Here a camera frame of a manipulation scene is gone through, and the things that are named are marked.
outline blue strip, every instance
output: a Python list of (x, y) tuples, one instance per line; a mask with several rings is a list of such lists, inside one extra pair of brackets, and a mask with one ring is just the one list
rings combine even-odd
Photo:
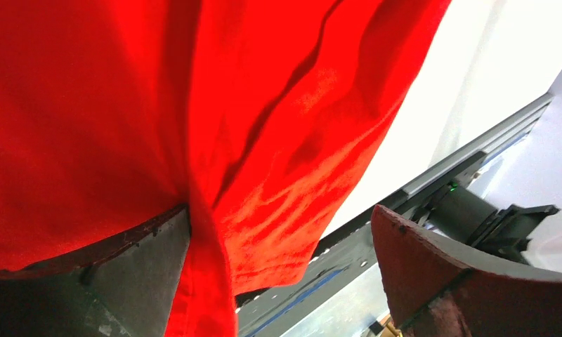
[(315, 291), (317, 291), (321, 286), (324, 286), (328, 281), (333, 279), (335, 276), (339, 275), (345, 269), (335, 270), (329, 273), (327, 276), (323, 277), (317, 284), (315, 284), (312, 288), (304, 291), (301, 293), (296, 299), (294, 299), (290, 304), (286, 305), (285, 308), (281, 309), (275, 316), (266, 320), (266, 322), (262, 323), (261, 326), (254, 329), (251, 333), (247, 335), (247, 337), (255, 337), (257, 333), (261, 332), (266, 328), (269, 324), (273, 323), (277, 318), (281, 317), (284, 313), (290, 311), (294, 306), (296, 306), (301, 301), (305, 300), (308, 296), (312, 295)]

